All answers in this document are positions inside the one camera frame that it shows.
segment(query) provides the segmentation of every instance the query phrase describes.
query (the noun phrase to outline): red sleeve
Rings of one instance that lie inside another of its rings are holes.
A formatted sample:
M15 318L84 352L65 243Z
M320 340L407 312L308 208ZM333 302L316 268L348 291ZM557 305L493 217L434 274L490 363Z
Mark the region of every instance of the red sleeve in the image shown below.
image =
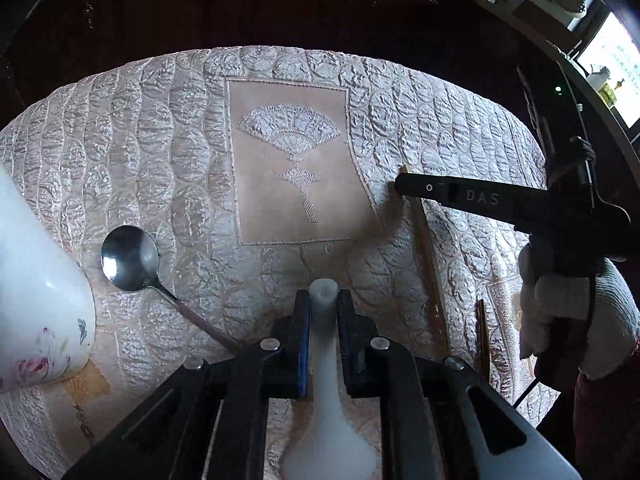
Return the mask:
M640 478L640 341L607 377L580 374L575 387L575 459L584 480Z

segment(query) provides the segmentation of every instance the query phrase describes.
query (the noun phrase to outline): white glove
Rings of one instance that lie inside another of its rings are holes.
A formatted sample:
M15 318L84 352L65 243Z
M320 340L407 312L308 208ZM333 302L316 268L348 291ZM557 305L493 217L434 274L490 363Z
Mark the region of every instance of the white glove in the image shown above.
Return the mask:
M518 257L522 277L520 306L520 358L539 355L549 345L549 324L554 317L586 320L589 313L589 279L558 274L535 275L524 246ZM601 379L616 370L636 347L640 338L640 312L625 280L609 260L596 276L593 321L580 371L589 380Z

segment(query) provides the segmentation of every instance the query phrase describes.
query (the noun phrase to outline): silver rivet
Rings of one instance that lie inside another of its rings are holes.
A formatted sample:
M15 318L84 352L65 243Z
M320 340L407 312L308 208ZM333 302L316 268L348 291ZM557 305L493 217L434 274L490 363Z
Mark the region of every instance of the silver rivet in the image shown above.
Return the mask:
M369 342L369 344L371 345L371 348L375 348L376 350L389 350L389 347L391 346L389 339L386 337L375 337Z
M202 357L189 356L184 360L184 366L187 370L200 370L204 364Z
M455 355L451 355L444 359L444 364L447 366L447 368L451 368L452 370L463 370L466 365L466 363L462 359L456 357Z
M260 348L267 352L273 352L280 348L280 342L274 337L268 337L267 339L260 341Z

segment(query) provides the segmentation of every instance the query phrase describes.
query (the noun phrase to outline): table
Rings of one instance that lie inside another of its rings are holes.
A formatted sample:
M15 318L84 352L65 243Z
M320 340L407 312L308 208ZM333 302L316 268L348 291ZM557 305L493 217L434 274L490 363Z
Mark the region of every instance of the table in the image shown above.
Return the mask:
M532 363L518 360L512 319L516 256L526 237L501 222L423 203L445 329L428 307L433 291L424 285L408 204L388 185L407 164L543 186L543 157L529 130L451 83L329 51L184 51L57 89L0 132L0 160L83 266L96 300L96 343L80 382L0 397L11 436L50 478L185 357L228 356L153 291L128 294L106 281L100 245L124 223L156 238L164 283L237 338L268 334L270 322L290 312L298 288L329 276L353 291L356 308L381 333L425 357L442 356L448 340L450 352L473 363L474 305L484 298L492 385L512 401L532 377ZM284 230L274 224L279 211ZM519 410L536 424L554 399L537 387ZM376 403L344 405L380 449ZM266 478L278 478L278 459L308 408L272 403Z

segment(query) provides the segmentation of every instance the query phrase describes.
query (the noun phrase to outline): bright window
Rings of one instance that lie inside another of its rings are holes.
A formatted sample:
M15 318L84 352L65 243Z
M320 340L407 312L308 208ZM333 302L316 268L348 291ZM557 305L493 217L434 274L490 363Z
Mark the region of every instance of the bright window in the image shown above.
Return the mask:
M578 56L578 63L587 72L591 71L591 65L606 66L611 71L611 88L624 79L622 86L615 91L618 98L616 110L627 126L640 119L640 53L613 12Z

